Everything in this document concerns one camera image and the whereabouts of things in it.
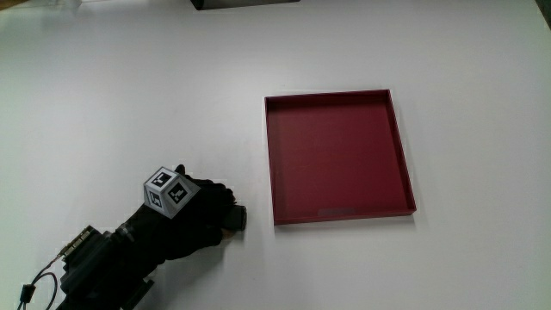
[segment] white table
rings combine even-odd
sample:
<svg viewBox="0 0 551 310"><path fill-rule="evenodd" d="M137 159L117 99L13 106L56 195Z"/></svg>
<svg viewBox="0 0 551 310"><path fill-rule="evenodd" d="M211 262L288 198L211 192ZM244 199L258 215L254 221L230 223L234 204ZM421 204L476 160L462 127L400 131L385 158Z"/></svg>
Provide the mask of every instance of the white table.
<svg viewBox="0 0 551 310"><path fill-rule="evenodd" d="M548 309L551 32L533 1L42 4L0 12L1 308L185 163L249 226L159 268L137 309ZM274 228L263 98L372 89L393 92L418 211Z"/></svg>

